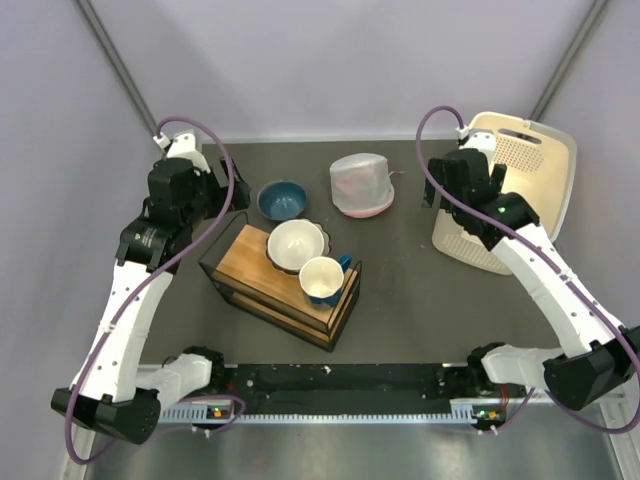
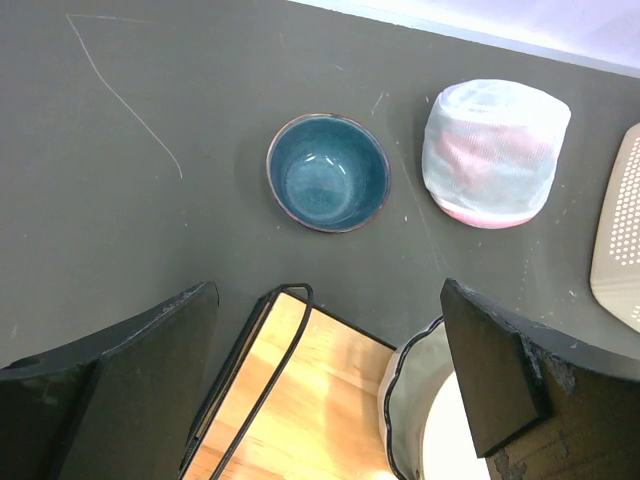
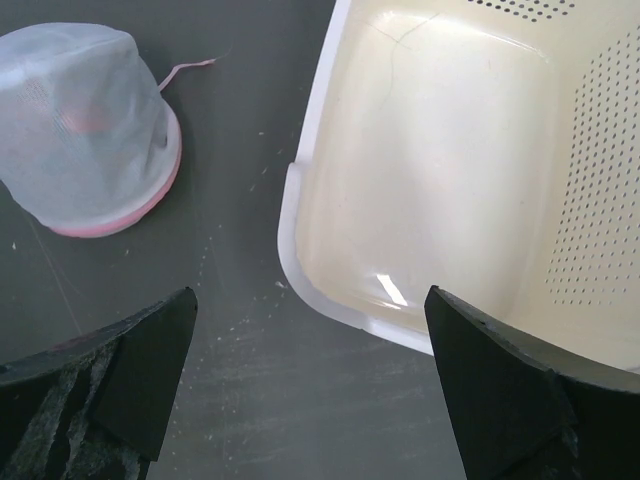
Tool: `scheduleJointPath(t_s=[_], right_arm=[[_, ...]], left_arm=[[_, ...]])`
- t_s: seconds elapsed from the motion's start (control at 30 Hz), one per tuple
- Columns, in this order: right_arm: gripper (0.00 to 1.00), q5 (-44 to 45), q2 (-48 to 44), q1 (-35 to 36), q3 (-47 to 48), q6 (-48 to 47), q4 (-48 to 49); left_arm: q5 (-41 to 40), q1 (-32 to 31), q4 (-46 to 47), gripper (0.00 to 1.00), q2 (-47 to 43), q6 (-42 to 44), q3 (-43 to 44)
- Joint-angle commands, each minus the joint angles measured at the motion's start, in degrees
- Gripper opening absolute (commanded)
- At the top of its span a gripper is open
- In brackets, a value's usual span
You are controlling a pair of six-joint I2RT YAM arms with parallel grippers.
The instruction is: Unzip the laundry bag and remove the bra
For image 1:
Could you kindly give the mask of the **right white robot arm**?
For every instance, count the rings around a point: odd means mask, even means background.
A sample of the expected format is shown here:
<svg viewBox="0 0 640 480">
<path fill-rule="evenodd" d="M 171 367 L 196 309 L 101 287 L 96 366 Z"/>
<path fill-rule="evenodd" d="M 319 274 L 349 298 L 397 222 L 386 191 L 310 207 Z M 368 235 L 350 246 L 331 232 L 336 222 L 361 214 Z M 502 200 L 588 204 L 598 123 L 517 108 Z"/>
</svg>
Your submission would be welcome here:
<svg viewBox="0 0 640 480">
<path fill-rule="evenodd" d="M 507 168 L 488 165 L 484 152 L 461 148 L 423 160 L 424 203 L 451 214 L 525 288 L 551 325 L 557 349 L 493 343 L 475 350 L 469 388 L 487 396 L 502 384 L 544 389 L 579 411 L 631 379 L 639 363 L 639 330 L 625 327 L 586 290 L 562 260 L 538 215 L 518 193 L 502 192 Z"/>
</svg>

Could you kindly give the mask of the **white mesh laundry bag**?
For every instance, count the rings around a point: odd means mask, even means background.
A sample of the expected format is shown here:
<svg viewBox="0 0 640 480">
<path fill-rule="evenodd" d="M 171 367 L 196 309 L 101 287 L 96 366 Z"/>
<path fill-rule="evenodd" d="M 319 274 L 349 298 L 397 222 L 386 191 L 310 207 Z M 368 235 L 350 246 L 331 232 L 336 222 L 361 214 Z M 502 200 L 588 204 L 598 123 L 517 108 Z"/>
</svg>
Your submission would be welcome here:
<svg viewBox="0 0 640 480">
<path fill-rule="evenodd" d="M 342 157 L 329 168 L 332 202 L 351 218 L 379 215 L 395 200 L 393 174 L 383 155 L 356 153 Z"/>
</svg>

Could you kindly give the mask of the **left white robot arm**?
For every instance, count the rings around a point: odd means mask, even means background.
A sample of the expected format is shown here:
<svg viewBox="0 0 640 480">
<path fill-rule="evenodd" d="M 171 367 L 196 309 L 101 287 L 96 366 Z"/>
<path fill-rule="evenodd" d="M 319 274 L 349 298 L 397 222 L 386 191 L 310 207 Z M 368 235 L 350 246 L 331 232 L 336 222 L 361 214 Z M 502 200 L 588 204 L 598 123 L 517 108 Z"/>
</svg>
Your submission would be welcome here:
<svg viewBox="0 0 640 480">
<path fill-rule="evenodd" d="M 140 215 L 120 234 L 109 300 L 90 353 L 70 386 L 51 398 L 52 409 L 69 422 L 137 445 L 183 398 L 196 391 L 216 396 L 226 387 L 223 357 L 206 347 L 188 347 L 151 373 L 138 367 L 177 257 L 197 242 L 195 228 L 250 204 L 250 188 L 236 171 L 226 173 L 232 187 L 219 184 L 195 132 L 154 140 L 163 156 L 147 177 Z"/>
</svg>

